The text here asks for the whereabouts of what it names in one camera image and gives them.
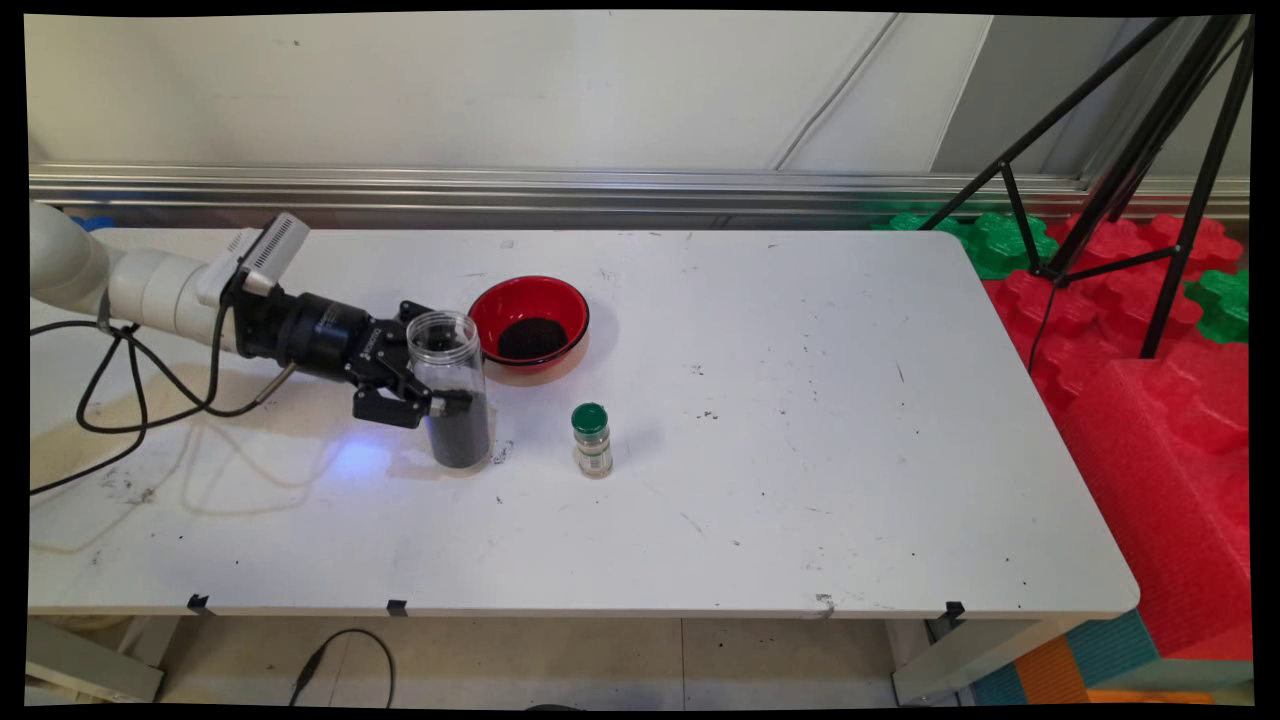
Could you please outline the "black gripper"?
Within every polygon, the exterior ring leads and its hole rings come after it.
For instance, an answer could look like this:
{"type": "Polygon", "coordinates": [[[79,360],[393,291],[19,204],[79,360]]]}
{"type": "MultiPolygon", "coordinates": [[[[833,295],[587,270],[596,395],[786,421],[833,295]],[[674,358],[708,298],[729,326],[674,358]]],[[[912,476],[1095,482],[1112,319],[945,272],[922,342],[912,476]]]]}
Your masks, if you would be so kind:
{"type": "Polygon", "coordinates": [[[407,398],[383,393],[413,383],[408,347],[447,348],[445,311],[403,301],[394,316],[379,319],[315,293],[293,296],[276,286],[262,296],[243,284],[232,281],[227,290],[236,351],[356,386],[355,419],[416,429],[426,418],[471,409],[474,395],[462,389],[410,391],[407,398]]]}

